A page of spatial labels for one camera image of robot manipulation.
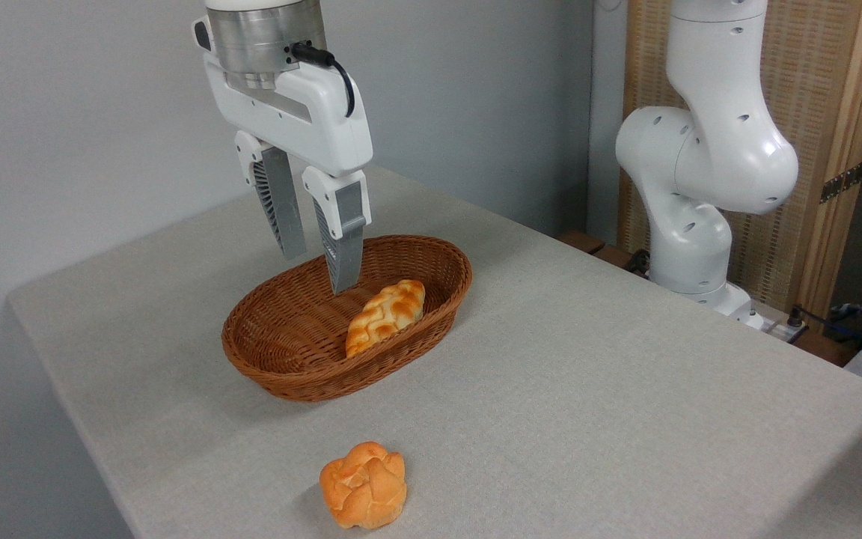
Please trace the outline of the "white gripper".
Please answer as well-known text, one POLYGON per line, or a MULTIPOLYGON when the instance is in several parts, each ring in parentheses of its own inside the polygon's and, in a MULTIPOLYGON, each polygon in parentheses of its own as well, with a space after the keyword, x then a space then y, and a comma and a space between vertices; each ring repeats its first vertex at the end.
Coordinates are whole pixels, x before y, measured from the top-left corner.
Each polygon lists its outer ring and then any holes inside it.
POLYGON ((337 296, 356 286, 364 228, 372 222, 367 178, 359 171, 373 159, 363 103, 357 100, 346 116, 344 78, 313 64, 278 73, 272 90, 246 92, 229 85, 215 55, 205 52, 203 64, 219 111, 240 130, 235 144, 244 180, 259 195, 285 259, 307 252, 290 153, 311 165, 302 184, 314 198, 331 289, 337 296))

